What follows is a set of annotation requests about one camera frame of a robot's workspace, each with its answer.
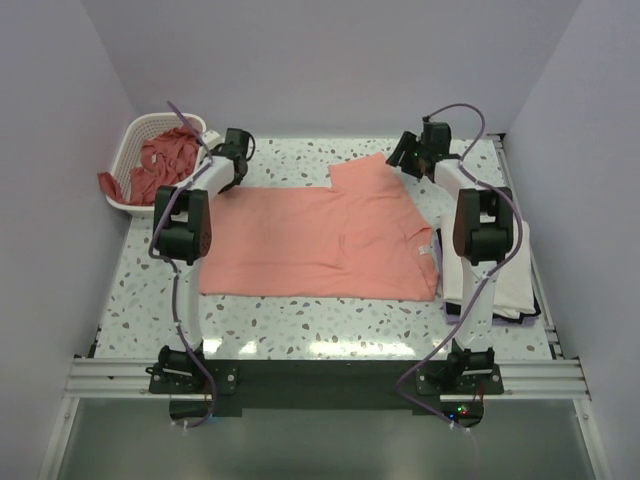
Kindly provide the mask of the salmon pink t shirt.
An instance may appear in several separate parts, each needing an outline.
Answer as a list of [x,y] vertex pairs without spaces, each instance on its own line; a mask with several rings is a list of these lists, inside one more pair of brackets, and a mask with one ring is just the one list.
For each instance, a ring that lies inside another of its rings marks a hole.
[[328,187],[234,187],[216,196],[200,292],[434,300],[432,227],[385,156],[328,172]]

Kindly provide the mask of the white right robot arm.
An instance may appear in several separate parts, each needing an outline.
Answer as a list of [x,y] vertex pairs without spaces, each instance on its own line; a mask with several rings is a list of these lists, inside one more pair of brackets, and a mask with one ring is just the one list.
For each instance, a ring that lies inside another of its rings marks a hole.
[[490,338],[498,269],[513,248],[511,191],[483,184],[450,152],[451,127],[422,118],[422,133],[404,132],[387,164],[417,179],[428,177],[456,199],[451,240],[462,266],[462,305],[443,361],[416,370],[417,386],[466,393],[500,381]]

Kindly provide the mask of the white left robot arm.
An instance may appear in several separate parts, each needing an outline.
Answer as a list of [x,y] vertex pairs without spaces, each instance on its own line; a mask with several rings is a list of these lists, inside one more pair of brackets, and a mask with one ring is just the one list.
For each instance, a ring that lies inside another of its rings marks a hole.
[[210,200],[240,185],[256,148],[253,135],[236,128],[229,128],[218,144],[200,134],[196,140],[203,156],[193,174],[156,192],[149,246],[149,255],[173,272],[170,311],[181,348],[164,346],[158,362],[147,372],[155,385],[185,392],[200,392],[212,385],[202,353],[198,287],[213,241]]

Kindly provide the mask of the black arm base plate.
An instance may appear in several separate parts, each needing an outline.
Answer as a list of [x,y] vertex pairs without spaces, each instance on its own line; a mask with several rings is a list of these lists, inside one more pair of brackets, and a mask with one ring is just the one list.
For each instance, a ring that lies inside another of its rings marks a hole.
[[471,392],[436,393],[418,387],[411,360],[204,360],[212,385],[200,392],[155,385],[149,391],[170,399],[174,420],[239,417],[247,410],[409,410],[441,415],[461,426],[477,425],[484,401],[505,392],[485,381]]

